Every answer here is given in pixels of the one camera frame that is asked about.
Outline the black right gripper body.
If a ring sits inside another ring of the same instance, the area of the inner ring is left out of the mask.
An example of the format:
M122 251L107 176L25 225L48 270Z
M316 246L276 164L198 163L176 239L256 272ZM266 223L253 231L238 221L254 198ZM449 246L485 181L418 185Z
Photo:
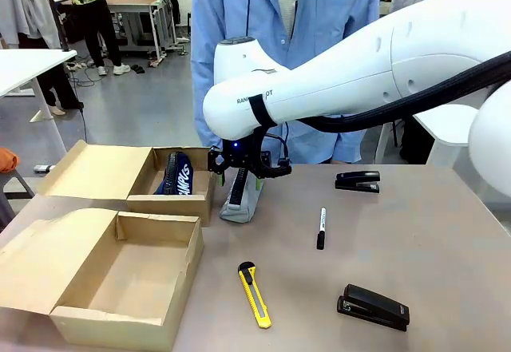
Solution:
M263 140L278 140L283 157L272 167L271 153L262 150ZM251 134L239 140L223 140L223 147L212 146L208 151L208 170L222 175L228 168L244 168L259 179L278 178L291 174L287 142L275 134Z

